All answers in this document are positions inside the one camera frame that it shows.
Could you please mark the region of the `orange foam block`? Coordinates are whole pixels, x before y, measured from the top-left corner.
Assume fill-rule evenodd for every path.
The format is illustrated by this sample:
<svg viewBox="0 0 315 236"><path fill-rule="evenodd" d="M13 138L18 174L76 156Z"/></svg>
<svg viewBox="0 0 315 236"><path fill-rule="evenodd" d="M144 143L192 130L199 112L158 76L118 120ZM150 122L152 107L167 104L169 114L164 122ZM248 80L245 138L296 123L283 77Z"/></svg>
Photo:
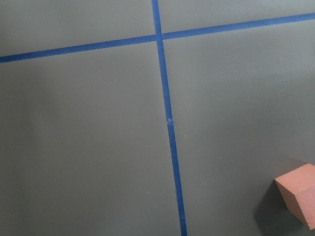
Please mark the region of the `orange foam block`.
<svg viewBox="0 0 315 236"><path fill-rule="evenodd" d="M305 164L275 178L288 210L310 230L315 228L315 166Z"/></svg>

